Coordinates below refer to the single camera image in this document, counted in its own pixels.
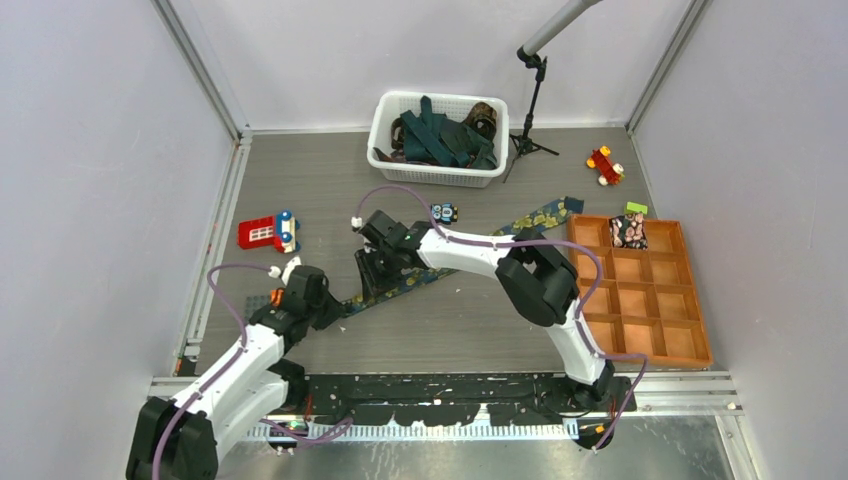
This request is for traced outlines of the blue yellow floral tie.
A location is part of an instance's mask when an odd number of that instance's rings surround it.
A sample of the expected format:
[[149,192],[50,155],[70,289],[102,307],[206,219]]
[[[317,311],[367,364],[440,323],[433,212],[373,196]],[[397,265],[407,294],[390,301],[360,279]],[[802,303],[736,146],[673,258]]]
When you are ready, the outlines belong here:
[[[556,198],[531,213],[494,230],[492,235],[516,235],[523,228],[533,228],[537,232],[542,233],[564,225],[572,215],[583,213],[584,206],[585,201],[582,199],[570,196]],[[366,287],[363,286],[360,294],[342,302],[345,308],[343,317],[352,317],[378,304],[409,293],[419,287],[432,284],[454,273],[456,273],[456,270],[447,268],[413,268],[406,273],[402,273],[396,281],[390,284],[390,288],[385,292],[368,294],[368,298],[365,298]]]

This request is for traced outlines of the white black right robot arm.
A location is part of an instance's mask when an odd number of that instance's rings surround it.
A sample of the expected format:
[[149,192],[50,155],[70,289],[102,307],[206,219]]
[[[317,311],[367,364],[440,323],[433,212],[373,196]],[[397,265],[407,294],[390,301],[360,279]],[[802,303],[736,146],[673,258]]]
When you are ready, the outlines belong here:
[[415,269],[450,269],[495,279],[517,313],[549,335],[572,382],[574,403],[591,411],[610,398],[614,368],[589,334],[578,272],[537,230],[484,236],[427,221],[407,227],[381,210],[368,219],[352,218],[351,226],[364,240],[355,254],[363,300],[401,287],[404,272]]

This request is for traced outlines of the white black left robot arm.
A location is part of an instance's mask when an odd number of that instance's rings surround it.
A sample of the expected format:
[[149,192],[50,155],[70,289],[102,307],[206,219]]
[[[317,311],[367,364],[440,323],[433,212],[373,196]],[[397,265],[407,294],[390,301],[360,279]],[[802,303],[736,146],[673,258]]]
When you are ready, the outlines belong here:
[[345,307],[330,293],[325,272],[298,258],[260,269],[281,281],[281,298],[250,318],[237,315],[239,338],[199,379],[169,399],[146,401],[126,478],[213,479],[220,461],[263,418],[305,405],[305,370],[285,356],[310,329],[342,318]]

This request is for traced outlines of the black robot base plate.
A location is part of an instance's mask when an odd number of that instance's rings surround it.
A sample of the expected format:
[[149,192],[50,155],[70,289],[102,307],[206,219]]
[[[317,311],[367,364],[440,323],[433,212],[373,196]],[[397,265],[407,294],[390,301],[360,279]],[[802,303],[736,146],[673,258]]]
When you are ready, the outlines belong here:
[[631,379],[616,376],[603,399],[589,403],[576,384],[552,373],[354,375],[311,374],[295,386],[285,413],[324,425],[351,418],[356,426],[467,426],[487,413],[496,427],[553,425],[566,419],[609,419]]

